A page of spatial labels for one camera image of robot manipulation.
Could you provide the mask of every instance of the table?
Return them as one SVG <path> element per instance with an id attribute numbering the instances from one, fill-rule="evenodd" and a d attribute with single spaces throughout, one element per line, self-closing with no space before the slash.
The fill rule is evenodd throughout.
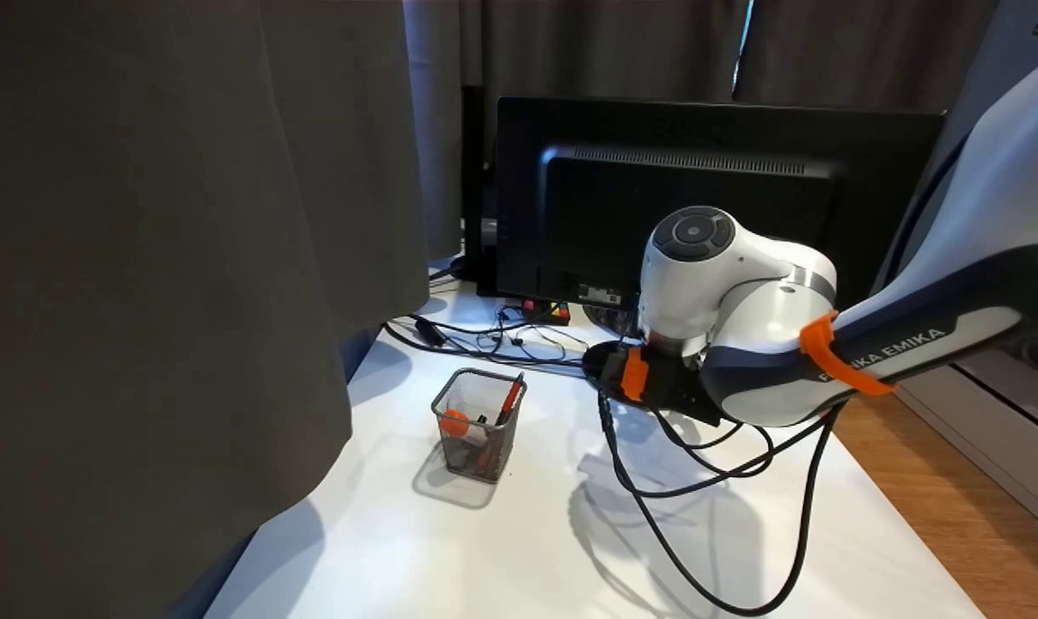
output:
<path id="1" fill-rule="evenodd" d="M 491 299 L 452 293 L 438 293 L 427 310 L 458 325 L 496 317 Z M 258 530 L 210 615 L 725 615 L 666 579 L 664 556 L 646 555 L 641 530 L 628 528 L 624 513 L 616 518 L 611 508 L 591 508 L 611 502 L 591 502 L 609 489 L 594 486 L 603 470 L 603 442 L 587 382 L 524 371 L 514 451 L 488 507 L 452 507 L 414 489 L 435 447 L 430 400 L 458 368 L 514 374 L 491 362 L 421 354 L 379 338 L 349 382 L 355 442 L 305 502 Z M 756 605 L 782 580 L 808 455 L 809 444 L 799 444 L 765 474 L 703 493 L 666 516 L 675 546 L 721 599 Z M 830 442 L 804 576 L 772 615 L 980 615 L 980 608 Z"/>

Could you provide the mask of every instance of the gray curtain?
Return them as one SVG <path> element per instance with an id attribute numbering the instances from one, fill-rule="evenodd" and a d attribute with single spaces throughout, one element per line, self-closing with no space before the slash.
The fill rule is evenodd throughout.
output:
<path id="1" fill-rule="evenodd" d="M 948 109 L 995 0 L 756 0 L 735 100 Z"/>
<path id="2" fill-rule="evenodd" d="M 727 100 L 746 0 L 484 3 L 496 95 Z"/>
<path id="3" fill-rule="evenodd" d="M 458 254 L 463 118 L 499 95 L 727 100 L 746 0 L 406 0 L 433 258 Z M 460 109 L 460 89 L 484 109 Z"/>
<path id="4" fill-rule="evenodd" d="M 396 0 L 0 0 L 0 615 L 156 615 L 421 299 Z"/>

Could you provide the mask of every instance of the orange part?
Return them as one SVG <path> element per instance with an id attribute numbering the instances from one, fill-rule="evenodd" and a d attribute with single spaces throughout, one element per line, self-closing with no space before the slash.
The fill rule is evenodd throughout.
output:
<path id="1" fill-rule="evenodd" d="M 517 411 L 517 390 L 522 390 L 522 374 L 512 382 L 505 405 L 496 418 L 496 427 L 501 427 Z"/>
<path id="2" fill-rule="evenodd" d="M 624 368 L 622 368 L 622 395 L 628 403 L 641 403 L 641 392 L 646 392 L 646 382 L 648 382 L 648 362 L 641 359 L 641 351 L 628 351 L 624 354 Z"/>
<path id="3" fill-rule="evenodd" d="M 447 411 L 438 418 L 438 432 L 443 436 L 463 436 L 470 429 L 470 421 L 460 411 Z"/>
<path id="4" fill-rule="evenodd" d="M 830 317 L 835 312 L 823 312 L 799 330 L 799 354 L 809 359 L 835 382 L 846 382 L 847 390 L 856 390 L 860 395 L 874 395 L 874 400 L 890 395 L 892 390 L 887 382 L 853 368 L 847 362 L 840 362 L 830 351 L 830 342 L 835 342 Z"/>

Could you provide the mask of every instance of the computer monitor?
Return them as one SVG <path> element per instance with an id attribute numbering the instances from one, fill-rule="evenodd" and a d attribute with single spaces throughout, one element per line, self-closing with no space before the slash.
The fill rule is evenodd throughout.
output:
<path id="1" fill-rule="evenodd" d="M 709 203 L 874 293 L 945 115 L 501 100 L 496 293 L 631 310 L 659 218 Z"/>

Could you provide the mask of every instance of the transparent box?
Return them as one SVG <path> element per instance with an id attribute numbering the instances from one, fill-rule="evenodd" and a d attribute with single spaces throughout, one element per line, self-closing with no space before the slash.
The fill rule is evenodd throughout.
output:
<path id="1" fill-rule="evenodd" d="M 522 374 L 460 368 L 433 400 L 447 470 L 496 486 L 509 466 Z"/>

